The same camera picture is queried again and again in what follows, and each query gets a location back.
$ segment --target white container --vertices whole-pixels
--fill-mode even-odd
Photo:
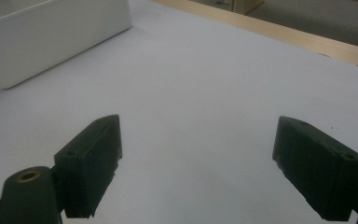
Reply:
[[[128,0],[0,0],[0,88],[130,26]]]

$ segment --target black object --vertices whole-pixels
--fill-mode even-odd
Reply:
[[[55,166],[32,167],[5,182],[0,224],[62,223],[90,217],[101,201],[122,158],[118,115],[92,122],[55,156]]]
[[[319,215],[348,221],[358,213],[358,153],[312,125],[280,117],[273,151],[287,179]]]

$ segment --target white tabletop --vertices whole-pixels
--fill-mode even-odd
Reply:
[[[130,30],[0,91],[0,193],[119,114],[124,158],[96,217],[64,223],[327,223],[272,160],[276,127],[303,119],[358,151],[358,66],[130,3]]]

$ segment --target table surface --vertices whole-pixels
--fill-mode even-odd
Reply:
[[[119,114],[124,158],[96,217],[64,223],[326,223],[271,158],[278,117],[358,151],[358,66],[147,0],[130,7],[130,30],[0,90],[0,193]]]

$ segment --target floor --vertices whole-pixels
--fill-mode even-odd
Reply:
[[[229,10],[225,0],[192,1]],[[246,16],[358,46],[357,1],[265,0]]]

